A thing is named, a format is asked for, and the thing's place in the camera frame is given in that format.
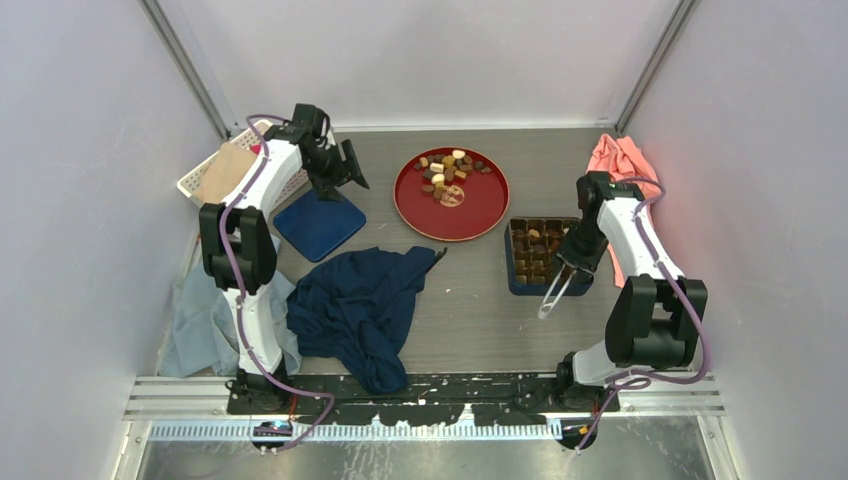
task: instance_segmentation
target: white wall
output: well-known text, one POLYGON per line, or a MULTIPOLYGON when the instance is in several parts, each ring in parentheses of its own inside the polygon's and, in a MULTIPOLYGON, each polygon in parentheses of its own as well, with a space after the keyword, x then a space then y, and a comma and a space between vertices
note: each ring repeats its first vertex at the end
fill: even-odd
POLYGON ((0 478, 106 478, 217 140, 137 2, 0 16, 0 478))
POLYGON ((359 128, 614 123, 677 0, 163 3, 228 120, 359 128))
POLYGON ((754 479, 848 474, 848 3, 701 2, 629 133, 754 479))

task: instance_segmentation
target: white basket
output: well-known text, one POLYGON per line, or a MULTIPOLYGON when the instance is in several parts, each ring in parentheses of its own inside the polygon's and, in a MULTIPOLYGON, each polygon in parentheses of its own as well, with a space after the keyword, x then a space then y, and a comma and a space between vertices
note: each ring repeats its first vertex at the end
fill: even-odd
MULTIPOLYGON (((268 120, 259 120, 253 124, 257 130, 261 133, 265 133, 271 125, 273 125, 268 120)), ((230 143, 238 145, 239 147, 250 150, 250 147, 259 144, 259 138, 254 135, 253 131, 250 129, 242 132, 241 135, 236 138, 230 140, 230 143)), ((189 200, 192 201, 195 205, 200 207, 202 204, 200 203, 200 198, 198 198, 194 192, 200 188, 200 180, 203 178, 203 174, 206 173, 206 169, 209 168, 209 165, 212 165, 212 162, 215 161, 215 157, 218 153, 213 153, 209 158, 203 161, 200 165, 194 167, 194 170, 188 172, 188 175, 184 176, 180 179, 179 183, 177 183, 177 189, 182 192, 183 195, 188 197, 189 200)), ((309 180, 309 177, 306 175, 306 170, 300 169, 299 172, 295 174, 294 177, 289 180, 285 187, 283 187, 283 191, 280 193, 280 196, 277 197, 277 201, 274 202, 274 206, 279 205, 283 200, 288 198, 292 193, 296 192, 298 188, 303 186, 306 181, 309 180)))

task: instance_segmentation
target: red plate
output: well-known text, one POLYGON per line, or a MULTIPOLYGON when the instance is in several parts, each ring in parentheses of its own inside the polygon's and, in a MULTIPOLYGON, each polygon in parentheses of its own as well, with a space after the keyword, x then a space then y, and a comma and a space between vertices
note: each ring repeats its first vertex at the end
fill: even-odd
POLYGON ((461 242, 483 235, 501 221, 509 206, 509 185, 501 169, 485 155, 463 147, 440 147, 406 162, 395 179, 394 196, 401 218, 416 232, 443 242, 461 242), (454 150, 465 151, 474 162, 482 160, 492 172, 475 170, 464 184, 453 182, 441 201, 436 201, 421 191, 429 182, 423 170, 413 167, 420 157, 450 155, 454 150))

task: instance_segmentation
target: dark blue towel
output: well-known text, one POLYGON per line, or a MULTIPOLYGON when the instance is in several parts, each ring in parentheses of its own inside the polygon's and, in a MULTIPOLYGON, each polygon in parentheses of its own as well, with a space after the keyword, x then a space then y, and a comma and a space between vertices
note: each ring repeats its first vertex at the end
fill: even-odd
POLYGON ((288 327, 303 356, 336 357, 370 393, 406 386, 397 354, 406 342, 415 294, 436 262, 433 250, 405 255, 370 248, 315 267, 288 298, 288 327))

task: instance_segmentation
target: table surface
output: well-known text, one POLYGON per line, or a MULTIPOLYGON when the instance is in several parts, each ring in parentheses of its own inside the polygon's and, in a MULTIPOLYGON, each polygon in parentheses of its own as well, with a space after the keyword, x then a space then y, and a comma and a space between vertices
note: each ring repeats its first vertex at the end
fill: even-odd
MULTIPOLYGON (((367 217, 365 226, 333 255, 378 246, 406 252, 414 245, 441 250, 418 295, 412 328, 400 358, 410 373, 552 371, 573 350, 603 338, 619 290, 608 256, 582 297, 564 297, 547 320, 536 311, 542 297, 515 296, 507 287, 503 233, 510 217, 580 216, 574 182, 605 130, 480 130, 339 134, 353 141, 370 190, 350 184, 342 193, 367 217), (489 233, 442 243, 409 228, 392 201, 400 168, 413 156, 442 145, 487 155, 510 186, 504 220, 489 233)), ((283 241, 278 269, 292 282, 315 266, 283 241)), ((306 358, 302 373, 346 373, 336 359, 306 358)))

